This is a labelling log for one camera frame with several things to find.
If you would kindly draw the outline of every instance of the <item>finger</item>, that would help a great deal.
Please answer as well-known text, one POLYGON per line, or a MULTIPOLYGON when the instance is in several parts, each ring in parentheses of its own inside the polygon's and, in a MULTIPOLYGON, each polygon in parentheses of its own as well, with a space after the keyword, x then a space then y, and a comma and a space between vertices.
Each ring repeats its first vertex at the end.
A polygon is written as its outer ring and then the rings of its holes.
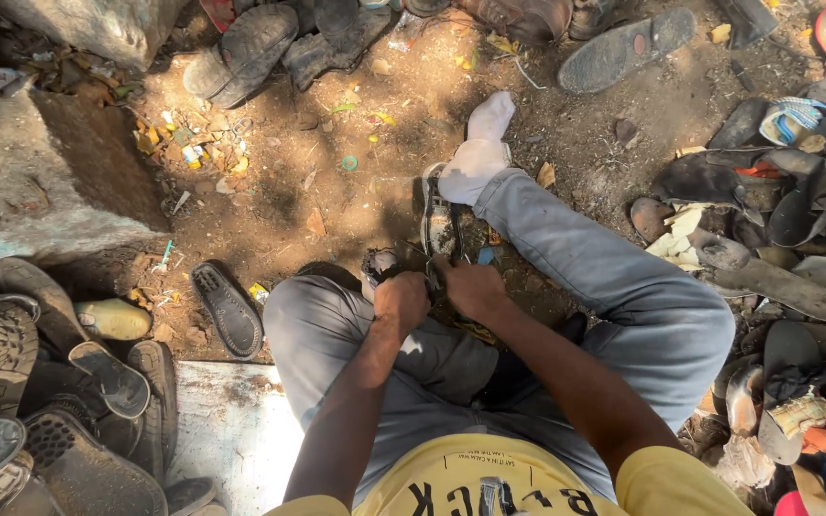
POLYGON ((432 255, 432 262, 434 262, 436 268, 443 273, 447 273, 454 268, 452 264, 448 263, 448 258, 445 258, 445 255, 440 252, 436 252, 432 255))

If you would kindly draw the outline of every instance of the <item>dirt ground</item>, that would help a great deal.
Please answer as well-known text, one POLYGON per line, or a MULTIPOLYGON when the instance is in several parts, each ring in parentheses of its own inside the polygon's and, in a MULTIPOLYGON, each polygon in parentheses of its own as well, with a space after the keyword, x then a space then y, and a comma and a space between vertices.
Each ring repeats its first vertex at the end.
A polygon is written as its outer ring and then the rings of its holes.
MULTIPOLYGON (((485 30, 442 22, 430 24, 406 53, 389 48, 391 34, 385 33, 354 72, 329 73, 304 93, 293 92, 288 74, 277 68, 244 106, 220 110, 182 86, 186 65, 217 39, 193 2, 144 77, 144 102, 134 110, 160 125, 162 112, 168 111, 178 127, 201 130, 218 114, 229 124, 249 118, 252 126, 243 138, 226 131, 216 145, 232 166, 243 141, 246 177, 236 193, 218 193, 215 184, 224 177, 218 163, 203 160, 194 170, 179 154, 166 152, 152 164, 167 203, 174 205, 185 191, 192 194, 171 217, 174 248, 167 272, 134 263, 137 251, 164 252, 167 240, 156 240, 140 249, 98 253, 63 267, 64 274, 57 276, 79 278, 68 280, 77 300, 111 291, 126 295, 139 287, 153 303, 155 329, 167 324, 173 330, 167 340, 175 358, 227 360, 191 293, 191 267, 216 259, 245 289, 254 282, 272 289, 312 261, 332 262, 358 275, 369 248, 395 247, 410 266, 422 266, 413 251, 421 213, 414 179, 425 166, 452 157, 471 110, 500 89, 516 94, 518 110, 505 138, 515 163, 530 174, 550 163, 556 175, 551 190, 563 202, 642 244, 630 226, 629 205, 648 193, 651 179, 674 158, 675 149, 706 145, 744 98, 795 95, 826 76, 826 61, 806 33, 826 1, 785 0, 774 8, 781 27, 772 40, 738 52, 709 40, 708 31, 726 21, 714 2, 627 0, 621 12, 636 20, 676 5, 695 13, 694 40, 597 95, 573 96, 557 87, 560 63, 581 43, 565 41, 522 60, 534 87, 514 59, 486 41, 485 30), (731 59, 743 65, 755 92, 742 87, 730 70, 731 59), (385 60, 390 74, 374 73, 375 60, 385 60), (353 95, 347 93, 350 88, 353 95), (355 109, 331 113, 348 98, 355 109), (376 111, 389 114, 396 126, 372 123, 378 121, 372 115, 376 111), (298 129, 299 113, 316 118, 316 128, 298 129), (639 127, 631 149, 616 141, 618 118, 639 127), (347 171, 340 163, 350 155, 359 164, 347 171), (322 215, 325 236, 307 228, 315 210, 322 215)), ((478 236, 468 239, 466 251, 475 258, 487 244, 484 229, 472 231, 478 236)), ((576 310, 566 293, 547 283, 514 248, 506 244, 504 250, 499 268, 522 308, 543 323, 576 310)), ((265 348, 257 361, 272 362, 265 348)))

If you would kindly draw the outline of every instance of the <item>grey jeans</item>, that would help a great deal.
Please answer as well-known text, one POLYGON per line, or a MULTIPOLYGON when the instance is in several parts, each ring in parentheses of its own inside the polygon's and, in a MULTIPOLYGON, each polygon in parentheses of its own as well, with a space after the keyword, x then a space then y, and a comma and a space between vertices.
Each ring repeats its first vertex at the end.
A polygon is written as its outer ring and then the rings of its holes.
MULTIPOLYGON (((575 213, 521 170, 499 172, 474 213, 606 321, 588 332, 582 347, 620 373, 673 430, 680 428, 728 355, 735 324, 725 302, 678 267, 575 213)), ((372 319, 373 307, 360 294, 320 276, 294 277, 273 289, 263 324, 302 428, 372 319)), ((604 463, 545 390, 506 412, 468 408, 498 356, 469 334, 432 320, 407 338, 387 380, 372 458, 354 505, 406 452, 476 425, 538 444, 596 493, 615 498, 604 463)))

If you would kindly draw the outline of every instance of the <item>yellow t-shirt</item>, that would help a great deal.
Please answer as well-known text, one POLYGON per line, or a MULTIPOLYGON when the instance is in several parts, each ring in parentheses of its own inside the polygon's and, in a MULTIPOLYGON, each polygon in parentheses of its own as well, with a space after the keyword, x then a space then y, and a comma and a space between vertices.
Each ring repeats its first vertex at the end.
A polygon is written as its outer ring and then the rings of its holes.
MULTIPOLYGON (((752 516, 705 465, 673 448, 635 452, 617 475, 619 507, 527 441, 456 433, 404 455, 352 516, 752 516)), ((336 498, 292 500, 266 516, 348 516, 336 498)))

